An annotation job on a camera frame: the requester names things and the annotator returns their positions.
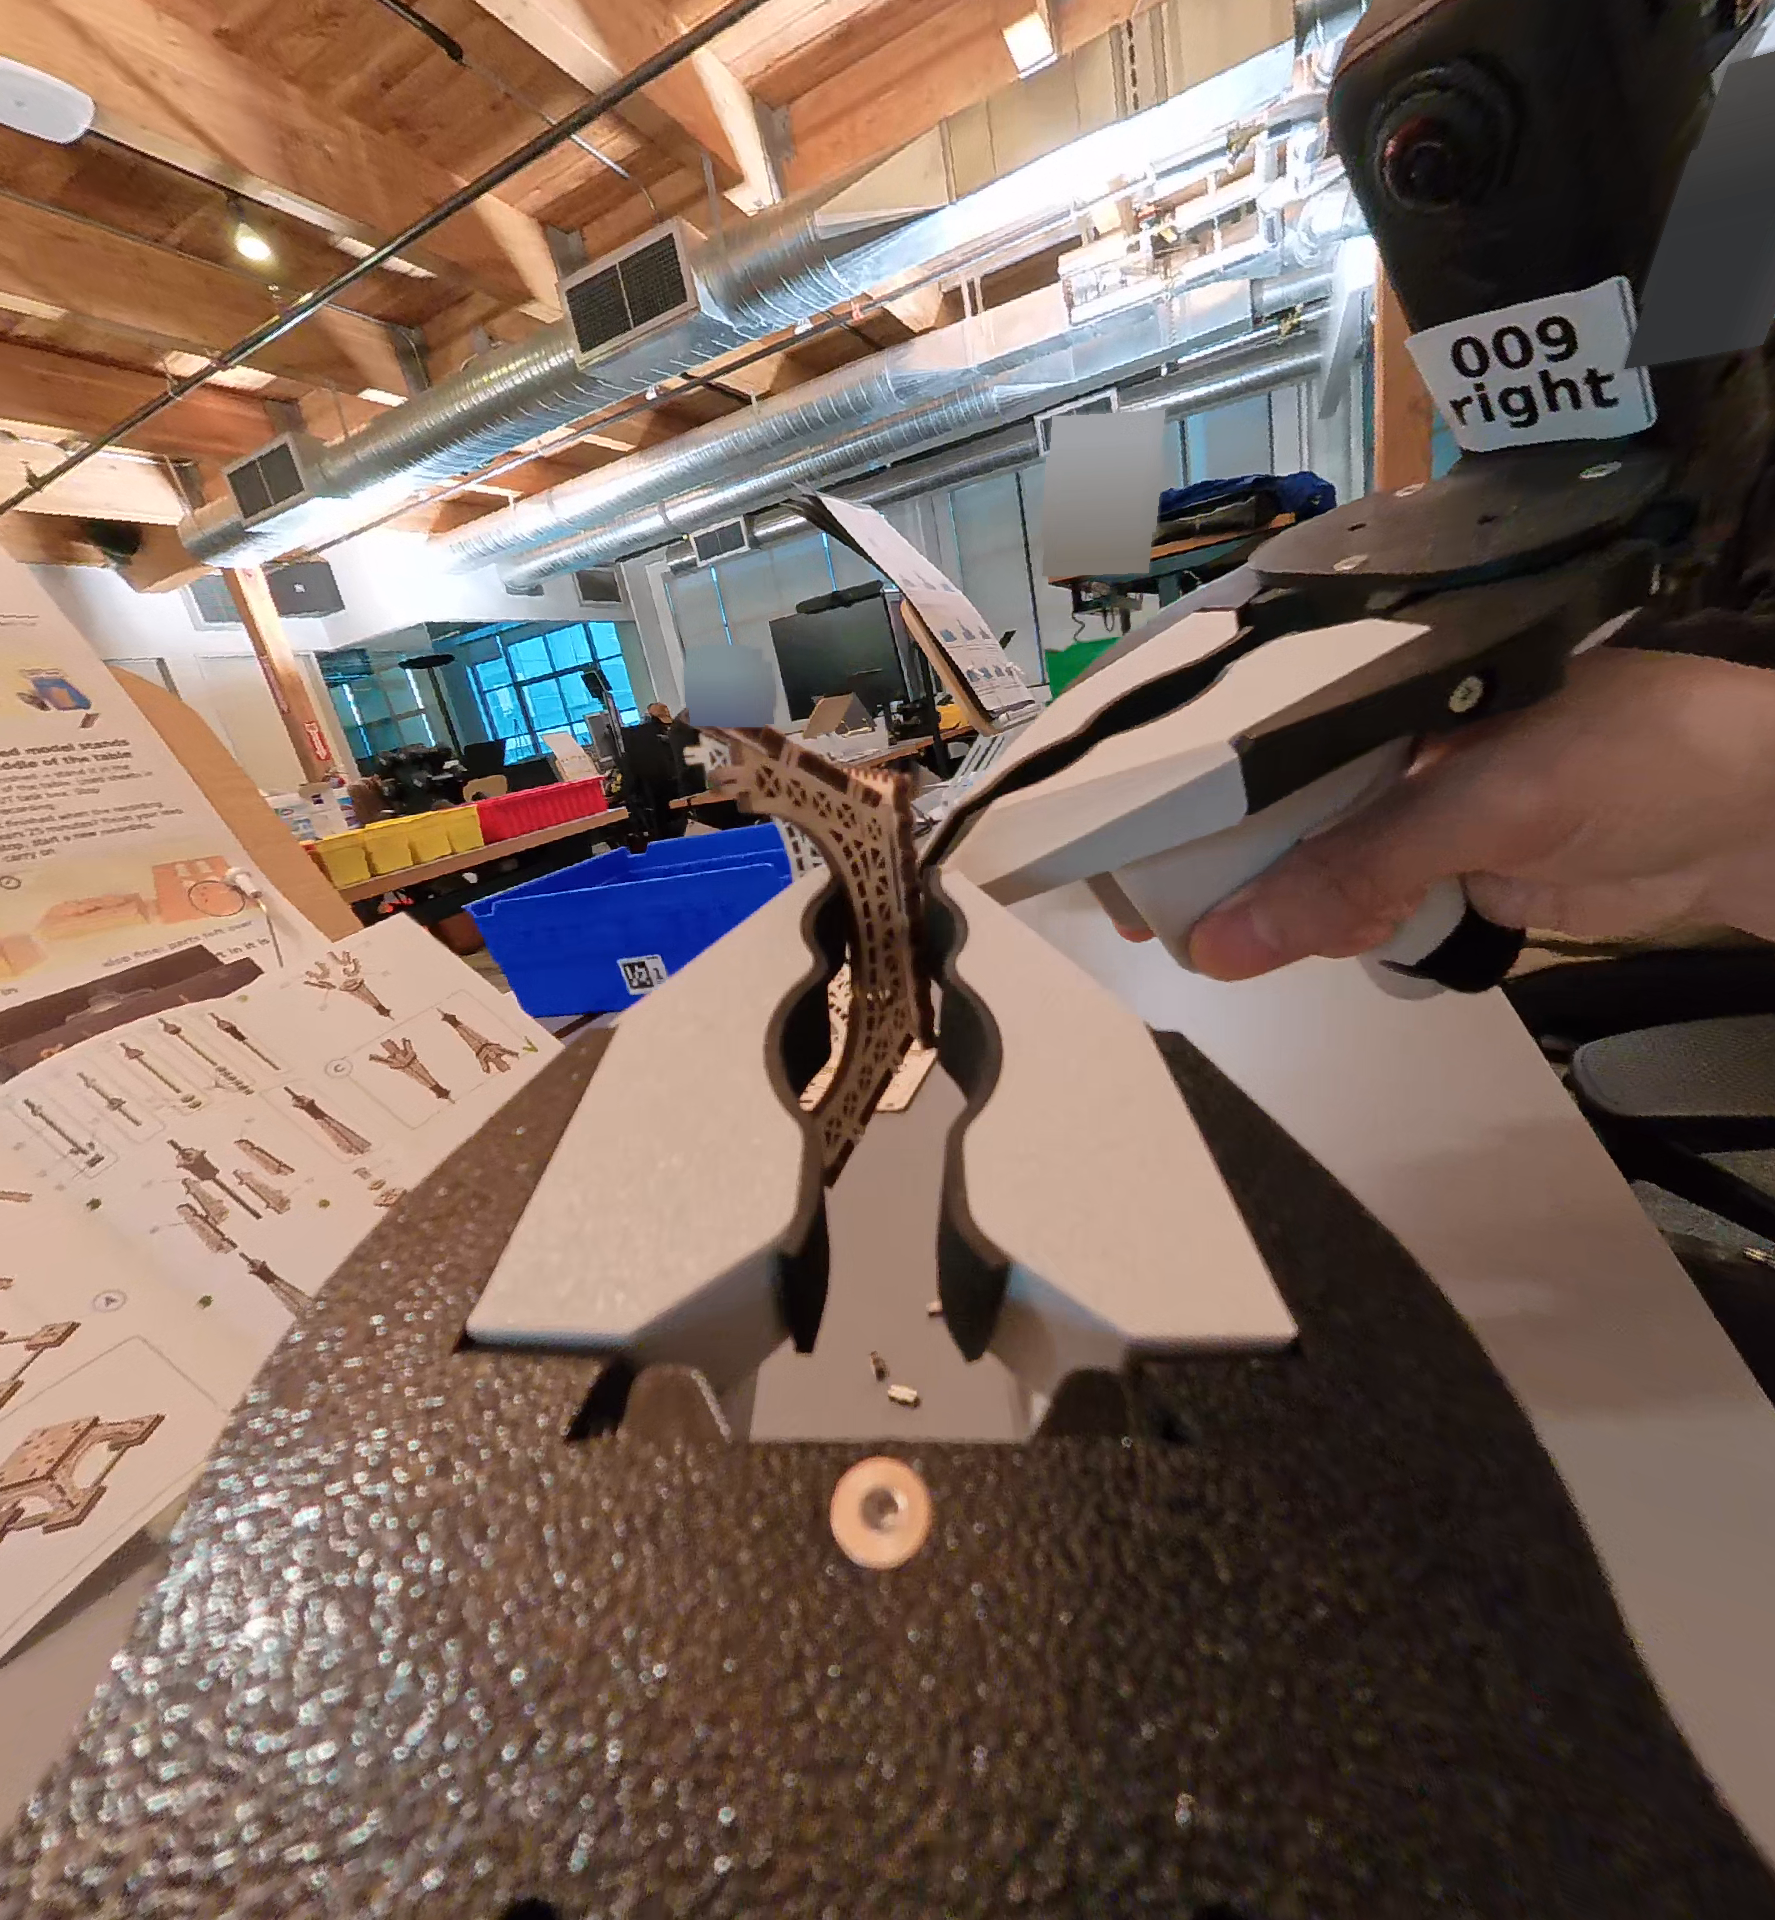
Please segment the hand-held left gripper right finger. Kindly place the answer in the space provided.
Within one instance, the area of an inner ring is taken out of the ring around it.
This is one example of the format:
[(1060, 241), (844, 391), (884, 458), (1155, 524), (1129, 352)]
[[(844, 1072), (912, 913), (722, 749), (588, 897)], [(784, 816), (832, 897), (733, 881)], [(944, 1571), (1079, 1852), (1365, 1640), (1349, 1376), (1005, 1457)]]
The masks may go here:
[(955, 869), (924, 875), (944, 1140), (935, 1299), (1042, 1417), (1079, 1372), (1277, 1356), (1297, 1319), (1149, 1022)]

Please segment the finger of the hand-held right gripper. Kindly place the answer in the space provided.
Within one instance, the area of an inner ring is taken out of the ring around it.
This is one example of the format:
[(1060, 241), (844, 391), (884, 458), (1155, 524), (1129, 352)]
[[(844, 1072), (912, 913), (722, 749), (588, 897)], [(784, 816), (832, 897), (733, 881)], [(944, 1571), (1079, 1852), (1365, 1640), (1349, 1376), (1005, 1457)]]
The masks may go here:
[(988, 900), (1029, 900), (1251, 816), (1234, 735), (1414, 641), (1414, 617), (1276, 635), (1199, 701), (1118, 733), (1069, 771), (1002, 787), (948, 852)]
[(1260, 597), (1254, 574), (1228, 574), (1179, 597), (1145, 630), (1079, 671), (1040, 720), (985, 735), (948, 781), (912, 803), (912, 861), (944, 868), (975, 816), (1002, 795), (1040, 787), (1101, 740), (1199, 701), (1214, 683), (1240, 612)]

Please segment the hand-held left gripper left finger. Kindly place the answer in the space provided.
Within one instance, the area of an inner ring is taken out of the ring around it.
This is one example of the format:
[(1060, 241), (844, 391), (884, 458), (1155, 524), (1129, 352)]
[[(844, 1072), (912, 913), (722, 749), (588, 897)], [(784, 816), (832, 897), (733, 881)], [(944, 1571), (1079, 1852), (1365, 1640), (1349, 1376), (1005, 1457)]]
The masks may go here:
[(694, 1365), (733, 1413), (824, 1309), (819, 1150), (784, 1079), (784, 1015), (824, 982), (824, 875), (694, 956), (620, 1015), (464, 1336), (629, 1365)]

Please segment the wooden tower base model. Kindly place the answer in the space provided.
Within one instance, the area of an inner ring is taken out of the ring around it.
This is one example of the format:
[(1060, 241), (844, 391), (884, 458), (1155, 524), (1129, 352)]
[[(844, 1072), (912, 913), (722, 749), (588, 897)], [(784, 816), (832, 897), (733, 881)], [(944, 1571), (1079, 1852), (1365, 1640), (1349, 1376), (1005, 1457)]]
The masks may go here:
[(714, 795), (801, 828), (838, 897), (850, 1015), (832, 1079), (809, 1104), (838, 1181), (899, 1061), (930, 1048), (912, 803), (898, 771), (824, 758), (776, 733), (704, 733), (704, 763)]

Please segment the standing desk with blue legs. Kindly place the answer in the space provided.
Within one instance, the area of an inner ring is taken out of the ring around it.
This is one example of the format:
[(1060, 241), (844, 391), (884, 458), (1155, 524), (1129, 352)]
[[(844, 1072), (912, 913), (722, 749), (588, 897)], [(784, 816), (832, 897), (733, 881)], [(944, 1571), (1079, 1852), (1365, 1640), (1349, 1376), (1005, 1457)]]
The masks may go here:
[(1185, 532), (1172, 544), (1155, 544), (1135, 574), (1069, 575), (1073, 624), (1079, 630), (1101, 624), (1101, 630), (1123, 635), (1135, 617), (1135, 601), (1172, 609), (1189, 589), (1218, 581), (1240, 566), (1251, 566), (1251, 556), (1277, 532), (1283, 532), (1283, 516), (1254, 524), (1254, 532)]

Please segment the person's right hand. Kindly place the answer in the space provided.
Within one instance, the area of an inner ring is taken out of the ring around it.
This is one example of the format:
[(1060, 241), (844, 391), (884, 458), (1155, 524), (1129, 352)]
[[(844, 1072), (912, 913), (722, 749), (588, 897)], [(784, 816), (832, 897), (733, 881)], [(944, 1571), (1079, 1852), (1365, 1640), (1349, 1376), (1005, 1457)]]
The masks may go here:
[(1381, 949), (1435, 881), (1580, 945), (1727, 923), (1775, 945), (1775, 671), (1590, 649), (1218, 900), (1185, 945), (1240, 982)]

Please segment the poster on white stand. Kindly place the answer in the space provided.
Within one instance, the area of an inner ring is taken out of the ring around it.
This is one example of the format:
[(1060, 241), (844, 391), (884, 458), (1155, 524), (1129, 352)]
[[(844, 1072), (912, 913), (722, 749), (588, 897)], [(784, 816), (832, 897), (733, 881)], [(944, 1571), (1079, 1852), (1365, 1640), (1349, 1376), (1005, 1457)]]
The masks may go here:
[(790, 509), (899, 589), (899, 617), (930, 676), (977, 735), (1018, 733), (1042, 713), (988, 617), (884, 511), (838, 497), (797, 497)]

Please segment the blue bin with marker tag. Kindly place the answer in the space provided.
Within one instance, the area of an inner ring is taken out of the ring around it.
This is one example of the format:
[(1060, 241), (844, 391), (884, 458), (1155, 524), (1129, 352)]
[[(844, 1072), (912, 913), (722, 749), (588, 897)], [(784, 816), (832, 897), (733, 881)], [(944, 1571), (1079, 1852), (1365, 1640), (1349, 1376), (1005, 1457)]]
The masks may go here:
[(776, 823), (594, 852), (471, 905), (533, 1018), (625, 1015), (797, 881)]

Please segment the wooden beam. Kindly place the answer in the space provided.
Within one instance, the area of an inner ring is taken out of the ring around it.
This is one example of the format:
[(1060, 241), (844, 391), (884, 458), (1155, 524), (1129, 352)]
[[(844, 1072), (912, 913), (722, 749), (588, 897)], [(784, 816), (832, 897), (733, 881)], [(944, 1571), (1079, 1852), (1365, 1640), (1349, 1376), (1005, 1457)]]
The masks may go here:
[(1365, 488), (1395, 497), (1435, 479), (1435, 392), (1409, 358), (1409, 319), (1381, 263), (1372, 285), (1372, 433), (1365, 433)]

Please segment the yellow plastic bin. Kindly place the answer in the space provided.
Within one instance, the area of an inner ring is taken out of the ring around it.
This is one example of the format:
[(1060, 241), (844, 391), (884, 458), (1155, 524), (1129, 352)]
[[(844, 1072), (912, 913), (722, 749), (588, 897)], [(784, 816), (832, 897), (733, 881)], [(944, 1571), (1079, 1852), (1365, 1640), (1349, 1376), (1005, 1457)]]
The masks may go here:
[(367, 828), (334, 828), (326, 841), (314, 841), (308, 852), (319, 861), (319, 869), (345, 890), (367, 875), (397, 875), (450, 852), (477, 852), (484, 846), (484, 823), (477, 806), (433, 806), (433, 813), (415, 813), (415, 816), (376, 816)]

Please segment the white instruction booklet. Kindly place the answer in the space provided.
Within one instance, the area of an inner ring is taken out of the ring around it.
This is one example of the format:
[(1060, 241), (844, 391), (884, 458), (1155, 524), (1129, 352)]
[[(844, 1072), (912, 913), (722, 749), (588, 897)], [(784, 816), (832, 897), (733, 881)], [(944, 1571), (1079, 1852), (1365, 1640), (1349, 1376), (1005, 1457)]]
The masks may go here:
[(10, 1053), (0, 1658), (198, 1473), (326, 1280), (560, 1044), (417, 923)]

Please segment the black mesh office chair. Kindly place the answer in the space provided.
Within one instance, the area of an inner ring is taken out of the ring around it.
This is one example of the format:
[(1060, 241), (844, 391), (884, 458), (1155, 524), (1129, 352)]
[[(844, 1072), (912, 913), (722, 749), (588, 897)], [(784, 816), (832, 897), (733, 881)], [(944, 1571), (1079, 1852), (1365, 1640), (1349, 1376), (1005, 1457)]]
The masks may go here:
[(1625, 1181), (1775, 1244), (1770, 949), (1555, 960), (1503, 993)]

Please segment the large instruction poster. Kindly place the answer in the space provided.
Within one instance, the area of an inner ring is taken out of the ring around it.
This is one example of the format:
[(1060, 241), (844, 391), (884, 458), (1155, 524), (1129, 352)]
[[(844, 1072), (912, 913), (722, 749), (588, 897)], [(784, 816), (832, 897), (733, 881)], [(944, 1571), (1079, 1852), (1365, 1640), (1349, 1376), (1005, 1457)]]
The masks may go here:
[(139, 963), (274, 974), (326, 938), (270, 890), (112, 668), (0, 546), (0, 1048)]

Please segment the silver air duct with vents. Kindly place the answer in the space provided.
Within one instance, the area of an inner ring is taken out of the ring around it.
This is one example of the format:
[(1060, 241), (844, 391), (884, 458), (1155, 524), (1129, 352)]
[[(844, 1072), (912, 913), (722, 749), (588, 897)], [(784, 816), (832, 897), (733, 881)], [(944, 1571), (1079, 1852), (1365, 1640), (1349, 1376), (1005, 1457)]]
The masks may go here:
[(1018, 241), (1069, 232), (1079, 210), (1189, 178), (1240, 146), (1254, 160), (1260, 138), (1283, 116), (1199, 132), (1179, 112), (1202, 93), (1090, 132), (948, 205), (908, 220), (850, 210), (853, 182), (784, 202), (685, 255), (687, 303), (640, 324), (629, 341), (575, 350), (569, 324), (538, 331), (441, 378), (417, 399), (370, 416), (367, 431), (301, 449), (301, 497), (245, 516), (244, 509), (198, 509), (175, 524), (198, 566), (253, 566), (257, 556), (314, 544), (330, 503), (402, 503), (422, 485), (456, 485), (549, 431), (594, 416), (640, 391), (687, 378), (776, 331), (814, 324), (844, 303), (898, 303), (912, 285), (955, 279)]

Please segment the white wireless access point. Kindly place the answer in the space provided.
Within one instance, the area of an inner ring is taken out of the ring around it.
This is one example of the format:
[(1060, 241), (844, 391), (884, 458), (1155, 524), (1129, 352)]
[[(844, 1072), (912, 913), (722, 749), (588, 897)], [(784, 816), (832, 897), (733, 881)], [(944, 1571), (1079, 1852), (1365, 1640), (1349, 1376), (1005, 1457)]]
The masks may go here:
[(74, 146), (95, 132), (95, 93), (0, 54), (0, 132)]

